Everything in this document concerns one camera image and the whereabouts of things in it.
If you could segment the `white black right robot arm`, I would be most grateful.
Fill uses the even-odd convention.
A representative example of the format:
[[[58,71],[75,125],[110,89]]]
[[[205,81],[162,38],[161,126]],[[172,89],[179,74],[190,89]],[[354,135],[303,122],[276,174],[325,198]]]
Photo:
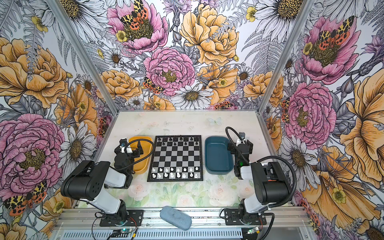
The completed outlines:
[[[234,174],[240,180],[251,180],[255,192],[242,199],[238,209],[224,209],[226,225],[265,225],[267,211],[292,200],[298,183],[294,167],[280,156],[251,162],[253,143],[232,127],[226,127],[225,132],[230,141],[228,151],[235,157]]]

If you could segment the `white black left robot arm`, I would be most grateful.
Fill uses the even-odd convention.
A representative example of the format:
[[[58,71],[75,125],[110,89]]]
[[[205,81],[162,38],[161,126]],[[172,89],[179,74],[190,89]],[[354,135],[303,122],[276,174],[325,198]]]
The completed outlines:
[[[134,219],[123,200],[113,197],[106,188],[128,189],[132,183],[135,158],[144,154],[142,139],[128,142],[121,139],[115,148],[115,166],[108,161],[80,163],[61,186],[61,194],[72,200],[86,202],[102,213],[108,224],[123,226]]]

